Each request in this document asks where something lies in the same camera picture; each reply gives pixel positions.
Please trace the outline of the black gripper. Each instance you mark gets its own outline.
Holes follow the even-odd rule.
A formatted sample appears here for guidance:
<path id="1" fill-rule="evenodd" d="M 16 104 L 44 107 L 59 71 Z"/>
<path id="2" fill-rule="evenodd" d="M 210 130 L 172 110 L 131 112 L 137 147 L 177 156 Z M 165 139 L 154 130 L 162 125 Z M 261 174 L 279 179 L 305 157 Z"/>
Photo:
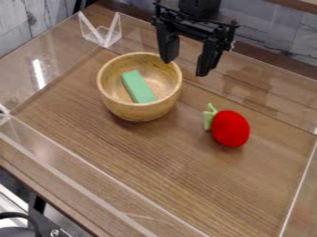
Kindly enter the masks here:
<path id="1" fill-rule="evenodd" d="M 154 6 L 157 19 L 170 20 L 182 25 L 188 31 L 197 30 L 197 33 L 193 34 L 194 37 L 198 37 L 201 32 L 222 35 L 220 39 L 225 43 L 225 50 L 230 51 L 233 49 L 234 35 L 240 23 L 236 19 L 230 19 L 221 14 L 220 2 L 180 2 L 177 8 L 155 2 Z M 169 64 L 178 57 L 178 33 L 169 25 L 160 22 L 157 34 L 160 57 Z M 196 75 L 198 77 L 208 76 L 209 72 L 217 68 L 224 52 L 221 41 L 209 37 L 204 42 L 204 51 L 197 61 Z"/>

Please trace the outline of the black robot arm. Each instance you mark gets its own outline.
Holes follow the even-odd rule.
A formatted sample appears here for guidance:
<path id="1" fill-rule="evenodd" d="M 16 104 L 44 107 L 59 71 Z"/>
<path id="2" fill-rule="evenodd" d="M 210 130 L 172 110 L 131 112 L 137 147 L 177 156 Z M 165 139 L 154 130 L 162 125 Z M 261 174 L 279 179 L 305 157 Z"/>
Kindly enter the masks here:
<path id="1" fill-rule="evenodd" d="M 196 76 L 205 77 L 217 68 L 224 51 L 234 47 L 236 19 L 220 20 L 222 0 L 178 0 L 174 9 L 155 0 L 153 25 L 157 28 L 158 52 L 165 63 L 173 62 L 180 55 L 180 36 L 204 43 L 198 56 Z"/>

